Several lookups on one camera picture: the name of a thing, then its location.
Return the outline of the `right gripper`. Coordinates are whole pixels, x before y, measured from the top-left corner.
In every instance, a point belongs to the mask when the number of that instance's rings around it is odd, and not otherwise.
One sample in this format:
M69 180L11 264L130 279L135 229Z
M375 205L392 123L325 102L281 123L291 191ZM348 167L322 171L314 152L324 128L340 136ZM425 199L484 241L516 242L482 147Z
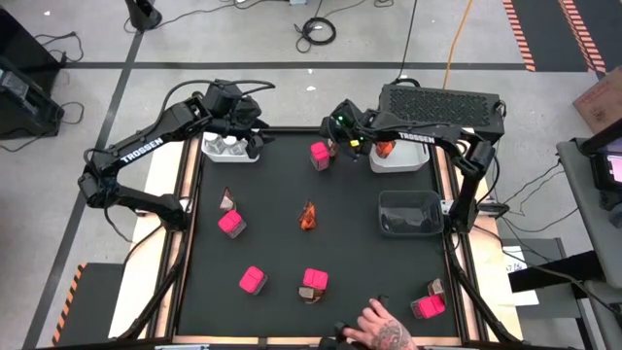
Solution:
M352 140L361 141L359 147L361 154L369 154L372 150L371 141L377 139L375 131L371 128L371 121L376 116L376 110L362 111L353 101L345 99L322 119L320 135L336 143L348 142L347 155L356 161L359 158L358 143Z

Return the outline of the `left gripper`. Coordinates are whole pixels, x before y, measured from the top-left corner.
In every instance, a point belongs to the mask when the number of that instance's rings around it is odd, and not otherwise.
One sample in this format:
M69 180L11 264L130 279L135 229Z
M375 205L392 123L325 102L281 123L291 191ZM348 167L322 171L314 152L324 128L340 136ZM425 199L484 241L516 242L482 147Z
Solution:
M222 136L247 139L245 147L247 156L256 159L263 146L275 140L274 136L259 131L268 127L268 124L259 118L260 115L261 108L258 102L251 96L243 96L234 100L225 112L218 115L213 113L213 131Z

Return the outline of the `smoked paprika tin red lid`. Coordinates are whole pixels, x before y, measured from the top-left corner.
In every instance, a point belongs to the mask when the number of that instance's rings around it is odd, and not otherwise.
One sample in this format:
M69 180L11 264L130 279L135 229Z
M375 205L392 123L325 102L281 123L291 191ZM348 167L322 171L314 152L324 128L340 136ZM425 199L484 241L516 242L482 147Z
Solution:
M257 295L267 281L267 275L258 267L250 266L239 280L238 286L248 294Z
M329 167L330 153L324 142L316 142L310 146L310 160L317 171Z
M234 239L246 228L246 223L236 210L230 210L219 219L218 227L229 238Z
M314 290L324 291L328 286L328 274L315 268L306 268L303 273L302 285Z
M441 295L421 297L411 302L411 310L417 319L430 319L442 314L446 305Z

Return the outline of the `white plastic bin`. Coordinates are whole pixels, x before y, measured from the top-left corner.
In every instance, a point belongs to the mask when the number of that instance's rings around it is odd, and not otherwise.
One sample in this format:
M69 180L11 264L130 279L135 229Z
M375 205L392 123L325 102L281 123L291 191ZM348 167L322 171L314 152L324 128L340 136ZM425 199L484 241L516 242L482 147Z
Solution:
M375 173L414 172L430 160L428 148L421 143L397 140L396 146L387 158L375 153L375 144L369 154L370 168Z
M203 136L202 136L202 142L201 142L201 151L207 158L209 158L215 163L225 163L225 162L252 163L252 162L256 162L259 159L259 157L257 157L256 159L250 159L248 158L247 155L245 156L238 156L236 154L232 155L226 150L226 148L224 148L221 154L206 154L203 152L202 147L203 147Z

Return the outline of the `grey translucent plastic bin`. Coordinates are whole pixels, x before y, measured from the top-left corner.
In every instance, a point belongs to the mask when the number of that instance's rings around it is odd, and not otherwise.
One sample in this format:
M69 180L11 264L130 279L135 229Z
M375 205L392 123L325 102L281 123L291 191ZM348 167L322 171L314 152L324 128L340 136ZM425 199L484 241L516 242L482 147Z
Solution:
M429 237L444 231L441 199L431 191L380 192L378 219L381 233L393 238Z

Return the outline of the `black stand base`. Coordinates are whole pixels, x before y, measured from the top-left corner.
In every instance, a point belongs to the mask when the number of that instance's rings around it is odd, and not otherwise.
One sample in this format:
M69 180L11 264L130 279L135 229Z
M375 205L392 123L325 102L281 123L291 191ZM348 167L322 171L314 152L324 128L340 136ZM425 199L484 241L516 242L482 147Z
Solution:
M138 31L155 29L162 21L162 14L152 0L124 0L131 25Z

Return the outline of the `light wooden side board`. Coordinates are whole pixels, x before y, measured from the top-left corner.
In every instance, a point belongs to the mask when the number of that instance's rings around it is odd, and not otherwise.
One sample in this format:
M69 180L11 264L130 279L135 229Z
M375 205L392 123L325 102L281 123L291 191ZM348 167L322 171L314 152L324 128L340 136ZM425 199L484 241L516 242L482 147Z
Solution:
M156 150L151 158L145 192L189 196L194 168L199 159L198 138L184 143L169 143ZM159 219L154 214L138 218L135 225L136 238L144 239L148 233L153 236L145 239L125 266L109 337L118 337L131 326L171 269L180 251L183 235L178 231L167 232L159 225Z
M523 338L505 267L505 254L494 218L480 214L468 234L451 234L445 239L447 261L456 263L469 285L478 292L505 330ZM459 274L449 269L450 296L454 300L462 340L495 341L497 337L482 311L460 284Z

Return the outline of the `person's hand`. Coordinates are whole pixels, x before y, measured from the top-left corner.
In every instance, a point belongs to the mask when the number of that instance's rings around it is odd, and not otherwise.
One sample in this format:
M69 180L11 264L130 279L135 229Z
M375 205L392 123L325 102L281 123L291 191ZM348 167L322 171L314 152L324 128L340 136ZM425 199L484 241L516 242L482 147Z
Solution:
M345 327L342 334L370 350L417 350L410 332L377 299L371 298L357 318L357 327Z

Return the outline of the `black hazard-striped floor mat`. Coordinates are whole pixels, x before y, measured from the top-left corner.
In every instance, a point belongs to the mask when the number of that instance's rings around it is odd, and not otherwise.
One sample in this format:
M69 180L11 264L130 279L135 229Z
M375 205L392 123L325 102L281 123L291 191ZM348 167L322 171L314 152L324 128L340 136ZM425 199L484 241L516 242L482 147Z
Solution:
M502 4L528 71L590 71L558 0L502 0Z
M559 0L588 70L622 65L622 0Z
M119 263L77 266L52 336L53 346L87 345L110 340L109 330L121 287Z

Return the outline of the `grey cart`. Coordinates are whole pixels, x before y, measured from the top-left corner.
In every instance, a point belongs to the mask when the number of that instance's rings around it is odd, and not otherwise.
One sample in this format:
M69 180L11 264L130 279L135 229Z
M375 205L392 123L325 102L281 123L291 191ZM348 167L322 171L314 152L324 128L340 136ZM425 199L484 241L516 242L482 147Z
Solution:
M594 294L589 300L605 350L622 350L622 228L615 227L608 212L600 207L589 158L573 141L558 143L557 152L603 271L589 278L585 286Z

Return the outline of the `black cart foot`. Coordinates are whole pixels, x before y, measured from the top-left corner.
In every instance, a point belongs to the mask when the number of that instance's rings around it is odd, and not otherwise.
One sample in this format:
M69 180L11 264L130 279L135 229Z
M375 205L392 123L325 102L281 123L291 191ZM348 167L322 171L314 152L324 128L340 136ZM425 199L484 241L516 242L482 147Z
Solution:
M508 274L513 292L525 292L567 283L604 281L605 273L594 251L573 255L554 262L530 265Z

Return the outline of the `black equipment case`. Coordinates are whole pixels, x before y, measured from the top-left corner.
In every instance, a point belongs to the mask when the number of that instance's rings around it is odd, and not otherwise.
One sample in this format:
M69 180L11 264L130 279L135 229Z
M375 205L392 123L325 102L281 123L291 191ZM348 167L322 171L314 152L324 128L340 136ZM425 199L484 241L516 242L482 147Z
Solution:
M0 140L54 137L63 116L48 92L0 56Z

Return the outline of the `black monitor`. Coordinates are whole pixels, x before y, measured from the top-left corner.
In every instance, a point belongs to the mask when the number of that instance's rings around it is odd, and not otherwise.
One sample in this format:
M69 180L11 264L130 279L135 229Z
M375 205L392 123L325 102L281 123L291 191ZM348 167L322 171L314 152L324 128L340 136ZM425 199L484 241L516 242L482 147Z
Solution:
M582 142L579 150L590 160L601 207L611 211L622 205L622 119Z

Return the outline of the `cardboard box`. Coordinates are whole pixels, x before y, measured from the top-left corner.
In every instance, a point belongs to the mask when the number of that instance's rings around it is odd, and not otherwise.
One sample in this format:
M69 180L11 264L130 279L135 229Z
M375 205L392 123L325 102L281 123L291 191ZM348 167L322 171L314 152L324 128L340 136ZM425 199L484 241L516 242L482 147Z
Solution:
M622 119L622 65L607 73L572 105L594 133Z

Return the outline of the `black cabinet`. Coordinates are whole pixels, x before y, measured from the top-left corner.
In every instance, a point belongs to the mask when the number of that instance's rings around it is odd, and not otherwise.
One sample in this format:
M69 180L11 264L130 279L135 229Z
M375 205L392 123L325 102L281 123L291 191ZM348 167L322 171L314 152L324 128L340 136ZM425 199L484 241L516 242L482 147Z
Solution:
M10 62L44 92L52 92L61 63L2 6L0 58Z

